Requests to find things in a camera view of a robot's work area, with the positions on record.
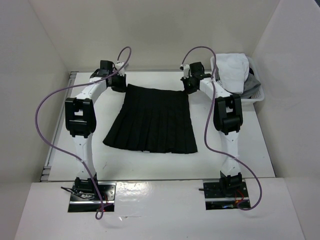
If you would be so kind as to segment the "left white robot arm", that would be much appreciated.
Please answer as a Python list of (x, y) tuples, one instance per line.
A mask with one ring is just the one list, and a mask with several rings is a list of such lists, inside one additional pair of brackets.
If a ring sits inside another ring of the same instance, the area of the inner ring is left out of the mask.
[(93, 163), (92, 138), (97, 127), (94, 105), (101, 94), (111, 88), (123, 93), (126, 90), (125, 62), (101, 60), (84, 89), (64, 103), (65, 126), (75, 144), (75, 155), (80, 158), (73, 193), (88, 200), (98, 199), (100, 188)]

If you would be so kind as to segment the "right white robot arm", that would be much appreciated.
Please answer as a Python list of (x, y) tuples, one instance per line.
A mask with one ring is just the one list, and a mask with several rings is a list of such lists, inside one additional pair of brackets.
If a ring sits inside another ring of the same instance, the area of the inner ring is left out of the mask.
[(243, 124), (241, 97), (226, 91), (210, 73), (205, 73), (201, 62), (182, 64), (184, 90), (187, 94), (201, 91), (211, 100), (204, 138), (207, 137), (209, 123), (213, 122), (221, 141), (221, 150), (215, 153), (225, 156), (220, 169), (219, 185), (207, 187), (205, 191), (215, 193), (219, 198), (231, 197), (242, 185), (243, 177), (237, 158), (238, 138)]

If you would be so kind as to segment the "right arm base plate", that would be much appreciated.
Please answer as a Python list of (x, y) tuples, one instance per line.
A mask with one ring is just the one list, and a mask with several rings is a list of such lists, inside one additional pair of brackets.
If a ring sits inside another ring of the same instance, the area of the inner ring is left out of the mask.
[(206, 210), (248, 209), (251, 207), (246, 182), (223, 193), (217, 179), (204, 180), (203, 186), (198, 189), (204, 193)]

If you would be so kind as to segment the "black skirt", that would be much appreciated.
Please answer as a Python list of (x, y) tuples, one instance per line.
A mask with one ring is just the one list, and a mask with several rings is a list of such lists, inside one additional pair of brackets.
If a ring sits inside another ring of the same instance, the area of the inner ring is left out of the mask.
[(121, 110), (103, 144), (129, 151), (196, 153), (189, 96), (181, 90), (128, 84)]

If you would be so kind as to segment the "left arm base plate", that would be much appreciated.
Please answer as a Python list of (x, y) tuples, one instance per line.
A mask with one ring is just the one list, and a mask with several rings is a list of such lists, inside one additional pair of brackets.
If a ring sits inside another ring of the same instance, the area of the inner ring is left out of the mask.
[[(115, 210), (116, 182), (100, 181), (98, 182), (104, 212), (113, 212)], [(93, 190), (78, 190), (75, 185), (72, 187), (60, 187), (70, 194), (68, 212), (69, 213), (86, 213), (96, 212), (101, 207), (101, 201), (95, 188)]]

